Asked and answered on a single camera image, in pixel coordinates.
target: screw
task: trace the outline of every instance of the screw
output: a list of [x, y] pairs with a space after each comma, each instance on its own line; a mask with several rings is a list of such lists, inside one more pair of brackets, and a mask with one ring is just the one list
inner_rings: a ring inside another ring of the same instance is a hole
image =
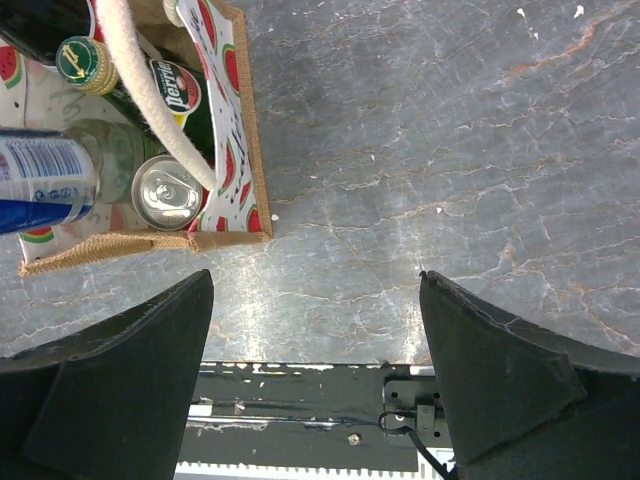
[[349, 435], [349, 445], [352, 446], [358, 446], [362, 443], [362, 440], [360, 439], [360, 435], [358, 435], [357, 433], [353, 433], [351, 435]]
[[236, 415], [240, 415], [242, 412], [244, 412], [245, 408], [247, 407], [245, 406], [244, 402], [241, 401], [237, 401], [233, 406], [233, 410]]

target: watermelon print bag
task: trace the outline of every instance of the watermelon print bag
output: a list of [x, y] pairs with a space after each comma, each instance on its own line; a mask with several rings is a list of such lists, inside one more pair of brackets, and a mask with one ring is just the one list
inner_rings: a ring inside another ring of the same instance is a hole
[[[129, 3], [144, 37], [207, 77], [217, 190], [188, 231], [150, 229], [129, 205], [96, 205], [78, 222], [22, 233], [20, 275], [163, 248], [200, 252], [272, 237], [244, 15], [219, 0], [166, 0], [175, 5], [167, 13], [178, 28], [158, 8], [161, 1]], [[103, 99], [70, 91], [55, 74], [2, 43], [0, 76], [0, 108], [14, 113], [2, 126], [62, 129], [81, 118], [123, 121]]]

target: black cable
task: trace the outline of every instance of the black cable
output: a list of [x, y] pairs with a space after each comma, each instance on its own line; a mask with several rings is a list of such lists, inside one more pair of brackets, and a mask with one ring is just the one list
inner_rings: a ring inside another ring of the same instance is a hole
[[447, 467], [441, 464], [436, 457], [434, 457], [427, 447], [422, 443], [418, 432], [416, 432], [413, 428], [404, 425], [399, 428], [387, 428], [385, 419], [389, 415], [400, 415], [405, 418], [416, 418], [416, 412], [411, 411], [397, 411], [397, 412], [383, 412], [378, 417], [378, 427], [386, 433], [387, 435], [408, 435], [413, 445], [416, 447], [420, 455], [424, 457], [424, 459], [429, 462], [429, 465], [440, 474], [440, 476], [444, 480], [456, 480], [458, 478], [458, 474], [456, 473], [456, 469], [454, 467], [451, 472], [447, 471]]

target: rope handle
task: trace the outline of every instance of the rope handle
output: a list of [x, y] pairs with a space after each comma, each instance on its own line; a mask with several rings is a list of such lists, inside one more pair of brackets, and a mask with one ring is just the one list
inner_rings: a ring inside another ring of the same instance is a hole
[[155, 88], [138, 47], [128, 0], [96, 0], [96, 16], [122, 83], [153, 132], [205, 189], [215, 191], [214, 170], [178, 126]]

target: bottle cap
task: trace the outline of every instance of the bottle cap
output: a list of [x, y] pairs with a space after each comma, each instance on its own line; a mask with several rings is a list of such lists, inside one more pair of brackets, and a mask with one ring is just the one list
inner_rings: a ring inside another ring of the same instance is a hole
[[106, 95], [119, 80], [107, 47], [89, 37], [70, 37], [62, 42], [56, 66], [67, 83], [88, 95]]

